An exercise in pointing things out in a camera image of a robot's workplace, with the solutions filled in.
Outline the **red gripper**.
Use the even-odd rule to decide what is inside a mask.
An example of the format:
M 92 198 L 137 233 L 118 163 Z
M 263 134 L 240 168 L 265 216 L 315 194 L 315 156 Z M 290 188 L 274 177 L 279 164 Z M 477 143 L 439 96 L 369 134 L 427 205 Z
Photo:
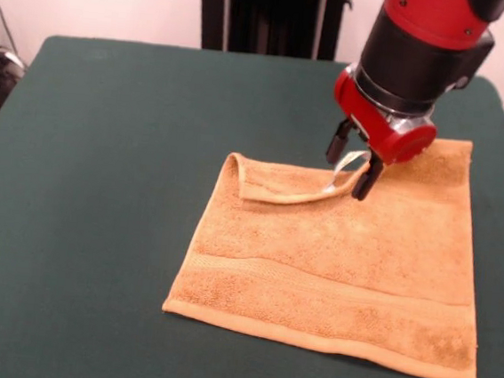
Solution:
M 335 165 L 348 145 L 350 131 L 357 132 L 373 153 L 351 196 L 365 200 L 386 165 L 415 158 L 435 140 L 437 129 L 428 116 L 407 117 L 381 109 L 358 89 L 356 68 L 347 66 L 335 82 L 334 96 L 346 119 L 338 125 L 326 150 L 326 160 Z

